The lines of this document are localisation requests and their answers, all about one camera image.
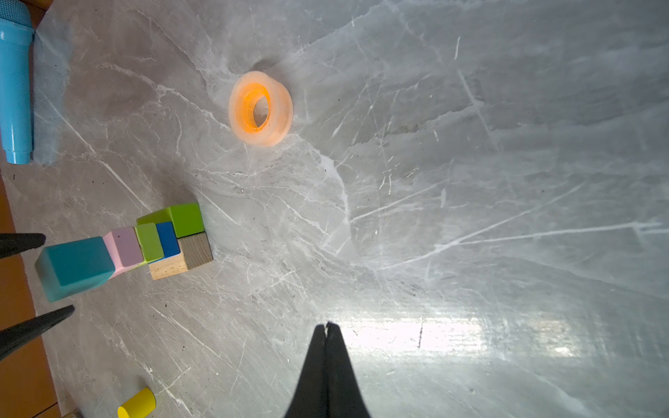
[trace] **translucent orange ring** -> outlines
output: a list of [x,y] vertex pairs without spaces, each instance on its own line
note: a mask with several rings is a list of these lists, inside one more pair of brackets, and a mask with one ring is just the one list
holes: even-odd
[[[253,112],[263,97],[268,105],[267,119],[258,126]],[[290,129],[292,99],[283,84],[265,73],[251,71],[232,88],[228,116],[232,132],[242,141],[249,145],[274,146]]]

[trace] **natural wood block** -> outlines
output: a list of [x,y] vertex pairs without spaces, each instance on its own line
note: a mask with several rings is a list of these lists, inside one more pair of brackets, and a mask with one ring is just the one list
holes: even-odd
[[206,232],[179,238],[177,242],[181,253],[149,264],[153,280],[185,273],[213,260]]

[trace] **stacked blocks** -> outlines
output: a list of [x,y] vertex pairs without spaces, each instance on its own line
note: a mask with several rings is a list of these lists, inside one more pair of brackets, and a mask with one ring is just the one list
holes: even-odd
[[136,227],[42,249],[35,268],[50,302],[97,288],[149,264],[154,280],[213,260],[197,203],[170,206],[137,219]]

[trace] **green block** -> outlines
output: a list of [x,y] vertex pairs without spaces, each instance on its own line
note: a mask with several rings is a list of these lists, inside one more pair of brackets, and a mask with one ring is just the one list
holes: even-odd
[[163,222],[171,222],[172,225],[174,225],[174,232],[177,235],[177,238],[183,238],[205,231],[205,224],[202,222],[200,205],[197,203],[186,203],[185,205],[166,207],[160,211],[137,219],[137,225]]
[[137,225],[134,231],[137,233],[137,241],[139,241],[139,246],[142,248],[144,264],[153,263],[165,256],[155,223]]

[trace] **orange floor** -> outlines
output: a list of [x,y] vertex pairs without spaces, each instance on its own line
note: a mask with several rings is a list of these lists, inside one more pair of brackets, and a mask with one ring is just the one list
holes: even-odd
[[[3,181],[0,181],[0,232],[15,232]],[[20,255],[0,259],[0,278],[0,329],[33,318],[35,307]],[[3,387],[0,417],[60,417],[41,338],[0,361],[0,382]]]
[[39,22],[44,17],[44,14],[49,9],[53,0],[21,0],[28,6],[30,10],[30,17],[33,21],[33,27],[37,27]]

